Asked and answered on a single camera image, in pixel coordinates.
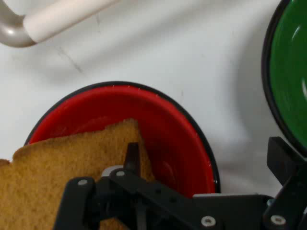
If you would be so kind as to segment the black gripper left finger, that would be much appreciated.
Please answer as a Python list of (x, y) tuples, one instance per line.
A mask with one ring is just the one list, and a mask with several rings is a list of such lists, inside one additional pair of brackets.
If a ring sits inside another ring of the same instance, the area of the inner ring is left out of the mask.
[(130, 143), (124, 166), (97, 182), (75, 177), (66, 184), (55, 230), (97, 230), (116, 218), (130, 230), (200, 230), (201, 211), (176, 191), (139, 177), (138, 143)]

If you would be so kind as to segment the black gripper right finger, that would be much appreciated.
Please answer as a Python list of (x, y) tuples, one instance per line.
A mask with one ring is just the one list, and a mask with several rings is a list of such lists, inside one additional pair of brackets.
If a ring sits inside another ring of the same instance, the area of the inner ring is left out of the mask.
[(282, 185), (262, 216), (267, 230), (307, 228), (307, 159), (281, 137), (270, 137), (267, 166)]

